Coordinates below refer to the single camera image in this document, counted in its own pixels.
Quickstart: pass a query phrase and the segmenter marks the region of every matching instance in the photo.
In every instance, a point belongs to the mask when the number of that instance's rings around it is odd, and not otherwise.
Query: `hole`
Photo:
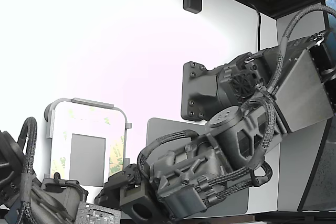
[[[263,134],[266,129],[266,114],[262,114],[258,117],[259,132]]]
[[[132,208],[133,208],[133,211],[143,219],[148,220],[148,219],[152,218],[152,216],[153,216],[152,212],[146,206],[144,206],[142,204],[136,203],[132,206]]]
[[[254,150],[259,146],[262,139],[263,138],[260,136],[254,136]]]
[[[250,68],[252,71],[255,71],[258,69],[258,66],[257,65],[253,65],[251,68]]]
[[[244,131],[239,131],[237,133],[239,150],[242,156],[247,157],[249,155],[249,145],[250,140]]]
[[[265,85],[265,80],[264,80],[264,78],[260,78],[259,81],[258,81],[258,83],[260,83],[260,84],[264,84],[264,85]]]
[[[48,192],[50,192],[50,193],[61,194],[61,193],[63,193],[63,191],[65,190],[65,188],[62,188],[62,187],[60,187],[58,185],[49,184],[49,185],[46,186],[45,190],[48,191]]]

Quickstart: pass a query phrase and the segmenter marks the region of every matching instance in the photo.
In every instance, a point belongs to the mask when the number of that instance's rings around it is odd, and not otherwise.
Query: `gray plastic part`
[[[298,210],[326,124],[323,121],[293,132],[281,143],[278,211]]]
[[[178,122],[167,119],[151,118],[147,125],[147,140],[146,145],[149,145],[156,138],[170,134],[172,132],[190,129],[196,131],[198,134],[205,133],[205,126],[194,123]],[[153,164],[168,150],[175,150],[179,147],[185,146],[190,142],[190,138],[183,138],[177,141],[171,141],[159,146],[153,151],[148,158],[148,164]],[[249,189],[244,189],[229,196],[228,200],[216,204],[207,209],[206,212],[199,212],[187,218],[210,218],[210,217],[224,217],[233,215],[244,215],[248,209]]]
[[[122,162],[123,166],[126,167],[130,164],[130,159],[128,157],[125,157]]]

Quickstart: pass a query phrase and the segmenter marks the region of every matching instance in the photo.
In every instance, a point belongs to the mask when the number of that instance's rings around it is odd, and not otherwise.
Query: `metal frame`
[[[82,105],[87,105],[87,106],[93,106],[93,107],[98,107],[98,108],[103,108],[103,109],[116,110],[116,111],[119,111],[120,113],[122,113],[123,116],[125,117],[123,165],[124,166],[129,165],[129,158],[125,158],[125,152],[126,152],[126,142],[127,142],[127,130],[132,128],[132,123],[127,121],[126,114],[121,109],[115,107],[114,104],[90,101],[90,100],[85,100],[85,99],[81,99],[81,98],[73,98],[73,99],[60,98],[60,99],[57,99],[53,103],[49,104],[44,111],[44,118],[47,121],[47,131],[46,131],[47,135],[46,135],[46,138],[51,139],[51,140],[53,139],[56,106],[61,102],[72,102],[72,103],[77,103],[77,104],[82,104]]]

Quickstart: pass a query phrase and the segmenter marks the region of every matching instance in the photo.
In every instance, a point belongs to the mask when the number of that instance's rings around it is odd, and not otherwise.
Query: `screw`
[[[182,180],[182,185],[186,186],[188,184],[189,184],[189,180],[188,179]]]

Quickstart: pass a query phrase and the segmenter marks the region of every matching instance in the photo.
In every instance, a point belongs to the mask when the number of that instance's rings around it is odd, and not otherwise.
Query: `braided cable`
[[[296,24],[304,17],[306,16],[308,13],[311,12],[315,12],[315,11],[324,11],[327,12],[328,14],[331,14],[332,16],[334,16],[336,18],[336,10],[330,8],[329,6],[325,6],[325,5],[312,5],[312,6],[308,6],[307,8],[301,10],[297,15],[294,16],[294,18],[291,20],[291,22],[289,23],[289,25],[287,26],[280,45],[279,45],[279,51],[278,51],[278,55],[277,55],[277,66],[276,66],[276,70],[272,76],[272,79],[269,81],[268,85],[267,85],[267,90],[269,93],[271,94],[275,94],[276,92],[276,85],[279,81],[279,78],[281,76],[281,72],[282,72],[282,68],[284,66],[284,58],[286,55],[286,49],[287,49],[287,43],[288,40],[290,38],[290,35],[292,34]]]

